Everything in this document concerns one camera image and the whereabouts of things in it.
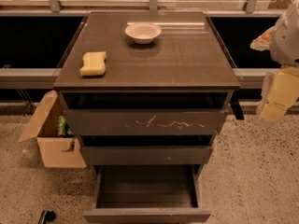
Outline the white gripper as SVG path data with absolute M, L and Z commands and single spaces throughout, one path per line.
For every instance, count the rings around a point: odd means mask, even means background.
M 294 0 L 277 20 L 257 38 L 250 47 L 270 50 L 271 59 L 281 65 L 299 65 L 299 0 Z M 267 73 L 263 79 L 262 100 L 257 115 L 263 123 L 280 121 L 288 109 L 299 99 L 299 69 L 282 66 L 275 74 Z

